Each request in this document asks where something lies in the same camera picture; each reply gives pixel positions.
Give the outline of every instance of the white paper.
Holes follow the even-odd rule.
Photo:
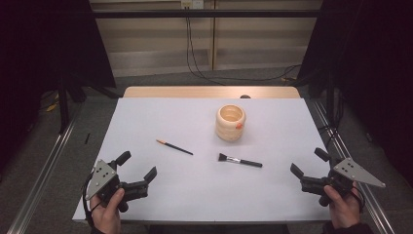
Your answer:
[[[225,104],[246,114],[243,136],[234,142],[214,132],[216,111]],[[165,140],[189,155],[160,144]],[[156,166],[147,198],[128,202],[122,220],[164,223],[289,222],[329,219],[319,195],[301,191],[289,170],[323,177],[325,149],[305,101],[289,99],[121,98],[97,159],[110,162],[124,151],[121,181],[136,182]],[[263,164],[255,168],[218,162],[219,153]],[[82,204],[73,216],[84,220]]]

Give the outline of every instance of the metal rail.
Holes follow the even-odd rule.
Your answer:
[[[348,10],[93,10],[92,12],[54,11],[38,12],[44,17],[71,17],[94,19],[138,18],[329,18],[352,15]]]
[[[328,120],[326,117],[326,110],[324,106],[319,101],[316,101],[315,107],[323,124],[325,126],[328,126]],[[340,157],[352,158],[352,155],[350,154],[340,135],[338,133],[334,133],[334,131],[331,129],[329,129],[327,132],[330,135],[330,137],[332,137],[332,142],[335,148],[337,149],[337,152],[340,155]],[[364,195],[366,207],[370,212],[373,221],[376,223],[376,226],[379,229],[380,233],[395,234],[383,208],[381,207],[380,203],[377,201],[376,197],[370,190],[370,187],[367,184],[363,183],[358,183],[357,187]]]
[[[43,167],[41,173],[37,177],[36,182],[31,188],[29,195],[27,196],[26,200],[21,206],[15,219],[13,220],[13,223],[9,228],[7,234],[22,234],[25,232],[30,219],[33,217],[37,205],[40,202],[43,191],[50,179],[50,176],[54,171],[54,168],[56,167],[56,164],[64,149],[64,146],[66,145],[72,133],[74,124],[79,116],[79,113],[81,112],[82,107],[83,103],[77,106],[77,108],[74,111],[73,118],[67,126],[66,130],[57,137],[55,146],[53,147],[52,152],[50,153],[45,163],[45,166]]]

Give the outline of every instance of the white wall panel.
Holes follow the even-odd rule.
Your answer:
[[[96,10],[180,9],[180,1],[169,0],[91,0],[91,3]],[[316,10],[319,9],[320,4],[320,0],[205,1],[206,9],[219,10]],[[96,21],[112,69],[118,71],[114,72],[115,75],[188,71],[185,19],[97,19]],[[208,70],[301,63],[315,22],[316,19],[292,18],[191,19],[197,64],[201,70]],[[136,62],[125,62],[126,59],[135,59]]]

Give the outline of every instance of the paintbrush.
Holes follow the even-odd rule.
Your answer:
[[[227,162],[233,162],[233,163],[239,163],[239,164],[246,164],[246,165],[262,168],[262,164],[260,163],[255,163],[255,162],[247,161],[244,159],[229,157],[222,153],[219,154],[218,161],[227,161]]]
[[[174,149],[180,150],[180,151],[182,151],[182,152],[185,152],[185,153],[187,153],[187,154],[194,155],[193,153],[191,153],[191,152],[189,152],[189,151],[186,151],[185,149],[179,148],[178,146],[175,146],[175,145],[173,145],[173,144],[169,144],[169,143],[167,143],[166,141],[163,141],[163,140],[160,140],[160,139],[157,139],[156,141],[159,142],[159,143],[161,143],[161,144],[164,144],[164,145],[166,145],[166,146],[169,146],[169,147],[171,147],[171,148],[174,148]]]

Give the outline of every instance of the human hand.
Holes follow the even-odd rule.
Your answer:
[[[121,218],[119,216],[118,205],[125,195],[125,190],[120,188],[110,198],[109,204],[106,208],[99,205],[100,199],[93,196],[91,199],[91,209],[97,206],[92,212],[94,219],[94,227],[105,234],[119,234],[121,233]]]
[[[358,196],[355,188],[352,188],[353,193]],[[347,194],[344,198],[330,185],[324,187],[324,192],[331,199],[329,205],[331,222],[334,229],[348,228],[360,221],[358,201],[355,197]]]

